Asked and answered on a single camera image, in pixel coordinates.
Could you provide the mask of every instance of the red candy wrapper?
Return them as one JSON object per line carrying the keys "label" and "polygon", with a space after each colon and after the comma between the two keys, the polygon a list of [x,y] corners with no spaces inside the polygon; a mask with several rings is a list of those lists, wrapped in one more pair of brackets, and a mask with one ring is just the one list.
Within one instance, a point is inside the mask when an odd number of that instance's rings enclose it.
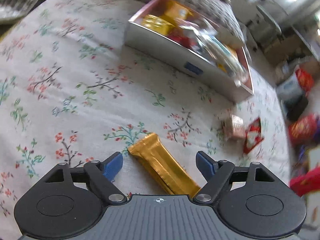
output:
{"label": "red candy wrapper", "polygon": [[296,76],[297,76],[297,80],[299,82],[300,87],[305,92],[309,92],[314,84],[312,76],[301,68],[296,70]]}
{"label": "red candy wrapper", "polygon": [[248,127],[246,131],[243,152],[248,154],[264,140],[261,136],[261,120],[257,118]]}
{"label": "red candy wrapper", "polygon": [[290,188],[299,196],[310,191],[320,190],[320,167],[309,171],[306,175],[290,180]]}
{"label": "red candy wrapper", "polygon": [[288,128],[289,138],[293,145],[311,141],[317,132],[318,116],[310,114]]}

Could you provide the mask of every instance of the open box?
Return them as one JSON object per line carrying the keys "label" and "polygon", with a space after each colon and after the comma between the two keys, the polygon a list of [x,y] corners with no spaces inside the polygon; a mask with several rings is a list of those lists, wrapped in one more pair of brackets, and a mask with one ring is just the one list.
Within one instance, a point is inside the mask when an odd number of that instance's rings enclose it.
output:
{"label": "open box", "polygon": [[[253,95],[250,69],[242,47],[235,48],[233,46],[233,48],[236,49],[239,62],[248,70],[249,78],[244,84],[241,83],[240,86],[236,86],[232,78],[204,57],[140,25],[143,18],[148,14],[155,16],[162,15],[168,1],[169,0],[152,0],[132,16],[129,19],[125,34],[125,44],[197,78],[234,103],[239,103]],[[193,17],[203,17],[196,11],[190,8],[188,9]],[[219,27],[212,21],[208,21],[219,32]],[[223,44],[232,46],[229,35],[220,33],[217,38]]]}

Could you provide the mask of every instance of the crosshair marking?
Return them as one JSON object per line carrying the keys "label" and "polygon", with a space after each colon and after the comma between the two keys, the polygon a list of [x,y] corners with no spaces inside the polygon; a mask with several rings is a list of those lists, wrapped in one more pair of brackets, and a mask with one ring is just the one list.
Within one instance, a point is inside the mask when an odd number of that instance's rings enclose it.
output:
{"label": "crosshair marking", "polygon": [[155,199],[154,201],[157,201],[158,203],[162,203],[163,201],[165,201],[165,199],[163,199],[163,198],[157,198],[157,199]]}

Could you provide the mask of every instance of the white bedsheet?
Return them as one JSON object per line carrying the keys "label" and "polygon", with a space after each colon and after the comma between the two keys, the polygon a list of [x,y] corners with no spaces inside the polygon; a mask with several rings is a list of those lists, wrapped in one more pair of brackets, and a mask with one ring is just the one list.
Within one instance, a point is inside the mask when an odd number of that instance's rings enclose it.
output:
{"label": "white bedsheet", "polygon": [[[155,132],[200,185],[199,150],[235,165],[262,162],[285,183],[287,138],[275,91],[254,70],[254,97],[233,105],[172,67],[123,46],[133,0],[47,0],[0,44],[0,238],[15,240],[17,200],[58,162],[70,167],[116,151],[125,194],[161,194],[127,147]],[[229,113],[262,120],[265,140],[248,155],[224,142]]]}

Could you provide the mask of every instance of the gold foil wrapper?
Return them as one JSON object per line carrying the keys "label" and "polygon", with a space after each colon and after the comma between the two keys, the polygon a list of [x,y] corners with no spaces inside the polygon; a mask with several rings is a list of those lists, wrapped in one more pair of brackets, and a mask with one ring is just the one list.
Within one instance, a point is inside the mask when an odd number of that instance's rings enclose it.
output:
{"label": "gold foil wrapper", "polygon": [[151,133],[145,136],[130,146],[128,151],[168,194],[193,197],[200,190],[161,144],[157,134]]}

